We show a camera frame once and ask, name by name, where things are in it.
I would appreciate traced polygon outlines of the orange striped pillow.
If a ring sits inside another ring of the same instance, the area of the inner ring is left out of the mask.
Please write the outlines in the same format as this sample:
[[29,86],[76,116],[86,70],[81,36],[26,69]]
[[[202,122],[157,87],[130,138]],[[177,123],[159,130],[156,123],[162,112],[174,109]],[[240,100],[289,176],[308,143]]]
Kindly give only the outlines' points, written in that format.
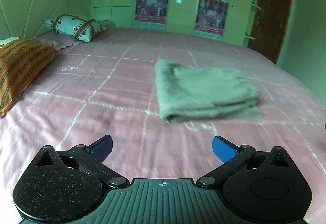
[[1,45],[2,118],[30,83],[58,56],[58,50],[32,38],[17,38]]

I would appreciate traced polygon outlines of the white brown patterned pillow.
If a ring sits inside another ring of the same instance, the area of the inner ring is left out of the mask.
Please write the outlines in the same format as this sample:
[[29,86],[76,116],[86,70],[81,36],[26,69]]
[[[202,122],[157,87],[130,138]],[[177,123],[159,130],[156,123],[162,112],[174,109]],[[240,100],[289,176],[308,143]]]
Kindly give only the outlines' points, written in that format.
[[115,26],[110,20],[98,21],[82,15],[64,14],[42,23],[56,34],[64,34],[81,42],[90,42],[93,37]]

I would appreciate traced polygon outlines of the white patterned pillow behind orange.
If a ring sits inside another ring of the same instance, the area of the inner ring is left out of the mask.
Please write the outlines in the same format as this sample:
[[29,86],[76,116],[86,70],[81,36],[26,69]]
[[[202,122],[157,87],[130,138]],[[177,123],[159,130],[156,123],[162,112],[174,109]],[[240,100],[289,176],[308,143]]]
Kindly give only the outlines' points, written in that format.
[[6,39],[2,39],[2,40],[0,40],[0,46],[6,45],[9,42],[11,42],[13,40],[17,40],[17,39],[19,39],[19,37],[9,37],[9,38],[6,38]]

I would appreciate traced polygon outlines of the red poster lower left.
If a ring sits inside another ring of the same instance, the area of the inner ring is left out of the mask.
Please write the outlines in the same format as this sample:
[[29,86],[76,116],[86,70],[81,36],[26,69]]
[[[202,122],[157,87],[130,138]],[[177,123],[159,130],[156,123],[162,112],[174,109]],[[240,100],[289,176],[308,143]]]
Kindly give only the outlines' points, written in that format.
[[169,0],[136,0],[135,21],[162,23],[166,22]]

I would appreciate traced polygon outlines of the grey pants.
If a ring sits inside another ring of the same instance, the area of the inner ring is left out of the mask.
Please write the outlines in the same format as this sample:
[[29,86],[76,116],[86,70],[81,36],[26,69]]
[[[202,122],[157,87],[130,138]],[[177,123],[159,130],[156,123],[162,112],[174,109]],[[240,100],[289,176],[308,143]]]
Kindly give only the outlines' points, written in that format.
[[233,68],[192,68],[159,59],[155,85],[160,118],[180,121],[262,115],[259,90]]

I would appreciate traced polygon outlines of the red poster lower right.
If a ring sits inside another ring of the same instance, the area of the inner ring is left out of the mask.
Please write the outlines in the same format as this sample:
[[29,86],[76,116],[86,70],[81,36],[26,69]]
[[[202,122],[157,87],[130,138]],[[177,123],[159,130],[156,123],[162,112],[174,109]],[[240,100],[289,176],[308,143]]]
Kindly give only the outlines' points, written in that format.
[[222,35],[228,3],[219,0],[199,0],[195,30]]

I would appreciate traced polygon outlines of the dark brown wooden door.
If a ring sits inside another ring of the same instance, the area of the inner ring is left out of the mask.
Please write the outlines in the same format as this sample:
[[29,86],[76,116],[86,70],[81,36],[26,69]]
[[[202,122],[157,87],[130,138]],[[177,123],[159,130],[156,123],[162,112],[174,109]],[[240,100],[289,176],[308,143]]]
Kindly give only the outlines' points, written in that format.
[[281,51],[291,0],[258,0],[248,48],[275,63]]

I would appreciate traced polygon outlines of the pink quilted bedspread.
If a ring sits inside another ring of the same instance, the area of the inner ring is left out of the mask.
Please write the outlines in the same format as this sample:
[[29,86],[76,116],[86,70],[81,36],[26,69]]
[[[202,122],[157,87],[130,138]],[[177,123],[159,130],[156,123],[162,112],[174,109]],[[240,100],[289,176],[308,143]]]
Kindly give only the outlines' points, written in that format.
[[325,105],[259,53],[195,36],[115,28],[60,51],[1,119],[1,221],[18,223],[12,192],[44,145],[113,138],[105,164],[123,176],[193,178],[220,162],[212,138],[260,151],[283,146],[312,189],[308,223],[325,223]]

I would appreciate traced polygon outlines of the red poster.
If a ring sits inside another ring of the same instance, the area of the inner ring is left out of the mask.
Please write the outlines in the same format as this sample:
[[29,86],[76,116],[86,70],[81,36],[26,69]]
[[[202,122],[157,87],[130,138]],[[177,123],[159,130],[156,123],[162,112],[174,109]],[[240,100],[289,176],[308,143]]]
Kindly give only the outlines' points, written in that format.
[[228,3],[219,0],[199,0],[195,30],[222,35]]
[[166,22],[169,0],[136,0],[135,21],[162,23]]

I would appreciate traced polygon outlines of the pink pillow under patterned pillow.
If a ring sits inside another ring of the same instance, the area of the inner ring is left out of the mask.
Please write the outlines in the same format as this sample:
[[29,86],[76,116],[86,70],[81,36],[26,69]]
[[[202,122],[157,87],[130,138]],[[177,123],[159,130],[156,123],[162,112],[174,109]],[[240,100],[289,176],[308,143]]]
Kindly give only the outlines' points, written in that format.
[[66,34],[57,34],[53,31],[45,32],[33,38],[42,44],[46,44],[58,51],[82,43],[80,40],[72,36],[68,36]]

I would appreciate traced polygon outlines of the cream wooden headboard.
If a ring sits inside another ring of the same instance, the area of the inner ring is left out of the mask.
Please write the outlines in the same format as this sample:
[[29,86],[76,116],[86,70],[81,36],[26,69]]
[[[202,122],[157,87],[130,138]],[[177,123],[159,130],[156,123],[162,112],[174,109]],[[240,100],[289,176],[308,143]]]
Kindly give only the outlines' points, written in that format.
[[65,11],[63,0],[1,0],[1,39],[42,34],[43,22]]

